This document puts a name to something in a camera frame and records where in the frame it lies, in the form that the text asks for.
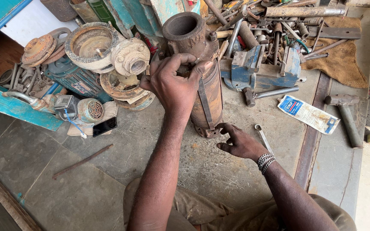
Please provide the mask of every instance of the silver chain bracelet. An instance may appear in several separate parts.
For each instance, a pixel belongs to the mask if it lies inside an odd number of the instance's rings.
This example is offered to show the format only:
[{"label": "silver chain bracelet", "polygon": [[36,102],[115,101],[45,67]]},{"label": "silver chain bracelet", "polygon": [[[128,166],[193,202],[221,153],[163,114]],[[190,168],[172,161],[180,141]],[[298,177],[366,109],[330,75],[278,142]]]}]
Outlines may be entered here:
[{"label": "silver chain bracelet", "polygon": [[273,153],[266,153],[260,156],[260,158],[258,159],[258,167],[259,167],[259,170],[262,172],[262,175],[265,174],[266,169],[275,160],[276,159]]}]

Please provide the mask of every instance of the skf logo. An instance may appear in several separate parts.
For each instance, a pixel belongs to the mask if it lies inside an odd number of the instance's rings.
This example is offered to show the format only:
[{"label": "skf logo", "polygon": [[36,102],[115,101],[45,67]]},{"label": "skf logo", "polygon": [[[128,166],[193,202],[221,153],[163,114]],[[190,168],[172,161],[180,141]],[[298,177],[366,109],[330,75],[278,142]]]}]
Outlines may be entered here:
[{"label": "skf logo", "polygon": [[288,102],[288,104],[285,106],[285,110],[287,110],[287,111],[291,111],[293,108],[294,108],[294,106],[297,104],[297,102],[296,101],[292,101],[292,100],[290,100],[289,102]]}]

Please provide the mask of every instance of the hand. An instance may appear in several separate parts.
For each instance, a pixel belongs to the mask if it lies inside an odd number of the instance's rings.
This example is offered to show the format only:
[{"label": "hand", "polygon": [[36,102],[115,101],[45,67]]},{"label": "hand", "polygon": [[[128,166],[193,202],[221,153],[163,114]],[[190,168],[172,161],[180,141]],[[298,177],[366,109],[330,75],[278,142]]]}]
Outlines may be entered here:
[{"label": "hand", "polygon": [[231,155],[249,158],[258,162],[261,155],[269,153],[269,151],[260,144],[255,138],[250,136],[245,131],[230,123],[220,123],[217,128],[222,128],[221,134],[229,133],[230,138],[227,143],[218,143],[216,146]]},{"label": "hand", "polygon": [[176,75],[181,64],[195,62],[191,54],[174,54],[162,61],[151,62],[151,75],[142,76],[139,86],[153,92],[165,109],[165,113],[180,115],[188,120],[198,91],[198,82],[212,62],[200,61],[189,77]]}]

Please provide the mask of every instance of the hammer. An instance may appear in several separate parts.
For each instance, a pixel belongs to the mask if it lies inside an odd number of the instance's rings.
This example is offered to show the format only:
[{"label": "hammer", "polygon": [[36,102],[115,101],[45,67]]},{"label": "hammer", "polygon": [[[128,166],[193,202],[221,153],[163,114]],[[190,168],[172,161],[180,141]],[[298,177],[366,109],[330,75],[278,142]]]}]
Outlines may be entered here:
[{"label": "hammer", "polygon": [[256,99],[299,91],[299,86],[295,85],[294,87],[284,87],[284,88],[277,89],[277,90],[270,90],[270,91],[259,92],[259,93],[252,92],[252,89],[250,87],[246,87],[242,91],[245,97],[246,105],[248,107],[253,107],[256,104],[255,103]]},{"label": "hammer", "polygon": [[357,104],[358,102],[359,97],[357,95],[328,95],[325,98],[327,105],[338,106],[353,148],[363,148],[363,141],[358,134],[354,118],[349,110],[349,105]]}]

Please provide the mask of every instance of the green bottle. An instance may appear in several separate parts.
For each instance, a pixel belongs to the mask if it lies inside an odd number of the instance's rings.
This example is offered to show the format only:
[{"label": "green bottle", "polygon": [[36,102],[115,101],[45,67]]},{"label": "green bottle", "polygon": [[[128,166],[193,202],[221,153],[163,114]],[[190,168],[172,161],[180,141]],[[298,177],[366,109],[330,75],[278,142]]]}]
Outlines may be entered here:
[{"label": "green bottle", "polygon": [[112,16],[103,0],[86,0],[86,2],[91,6],[92,10],[101,20],[101,22],[108,23],[108,21],[110,21],[112,26],[117,31],[119,31],[119,33],[121,33],[121,31],[116,26],[115,18]]}]

